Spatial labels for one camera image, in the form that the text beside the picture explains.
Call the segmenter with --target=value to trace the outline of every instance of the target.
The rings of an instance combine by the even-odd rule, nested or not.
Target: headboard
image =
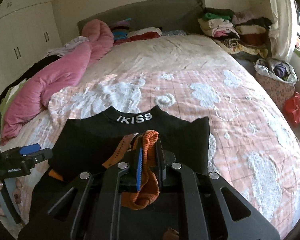
[[[78,22],[81,34],[84,25],[94,19],[108,25],[131,18],[130,31],[162,27],[163,31],[184,30],[202,34],[197,19],[202,17],[204,0],[148,0],[113,8]]]

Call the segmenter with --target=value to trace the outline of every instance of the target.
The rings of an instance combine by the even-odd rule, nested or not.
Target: silver screw
[[[216,172],[212,172],[212,173],[209,174],[209,177],[211,179],[219,179],[219,174],[216,173]]]
[[[127,163],[118,163],[118,168],[119,169],[125,169],[128,167],[128,164]]]
[[[181,169],[182,165],[180,163],[173,163],[171,167],[175,170]]]
[[[90,174],[88,172],[83,172],[80,174],[80,179],[87,179],[90,177]]]

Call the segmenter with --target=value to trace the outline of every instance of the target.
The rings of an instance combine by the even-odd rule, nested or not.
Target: bed sheet
[[[52,148],[68,118],[87,118],[113,105],[139,113],[159,105],[181,119],[210,119],[209,170],[217,171],[279,231],[300,218],[300,143],[256,80],[211,39],[166,36],[115,46],[90,65],[78,87],[54,94],[48,110],[2,147]],[[25,222],[31,193],[47,162],[21,177]]]

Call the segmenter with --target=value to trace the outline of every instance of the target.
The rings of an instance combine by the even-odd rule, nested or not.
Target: pink blanket
[[[39,71],[16,95],[4,116],[2,145],[17,136],[22,125],[46,108],[54,93],[68,86],[76,86],[88,63],[102,58],[114,43],[109,27],[99,20],[88,22],[82,35],[90,41],[80,44],[72,53]]]

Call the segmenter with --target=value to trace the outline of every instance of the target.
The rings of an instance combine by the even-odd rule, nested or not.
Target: wardrobe
[[[0,93],[48,49],[61,47],[51,0],[4,0],[0,5]]]

